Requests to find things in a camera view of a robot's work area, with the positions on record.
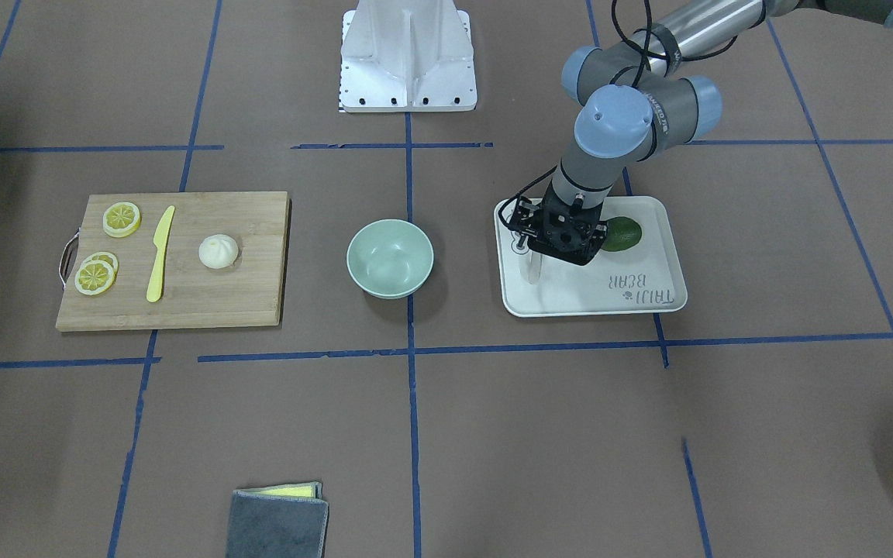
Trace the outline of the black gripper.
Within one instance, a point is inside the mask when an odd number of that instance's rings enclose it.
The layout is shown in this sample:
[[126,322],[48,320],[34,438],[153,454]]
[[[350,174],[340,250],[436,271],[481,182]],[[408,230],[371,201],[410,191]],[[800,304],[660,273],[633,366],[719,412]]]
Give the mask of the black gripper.
[[530,249],[567,264],[585,266],[598,255],[609,235],[600,216],[600,204],[582,208],[566,204],[555,194],[546,194],[539,211],[530,219],[534,233]]

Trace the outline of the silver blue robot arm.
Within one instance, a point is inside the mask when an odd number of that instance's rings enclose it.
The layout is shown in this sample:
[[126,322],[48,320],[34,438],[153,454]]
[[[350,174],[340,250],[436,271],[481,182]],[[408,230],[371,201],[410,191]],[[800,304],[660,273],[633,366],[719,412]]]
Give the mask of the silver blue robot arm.
[[609,239],[602,218],[610,191],[631,164],[708,134],[722,118],[722,93],[707,77],[673,79],[684,64],[726,52],[741,32],[798,9],[893,29],[893,1],[691,1],[648,19],[607,49],[581,47],[561,85],[581,109],[560,162],[541,177],[541,201],[523,193],[502,223],[519,250],[584,266]]

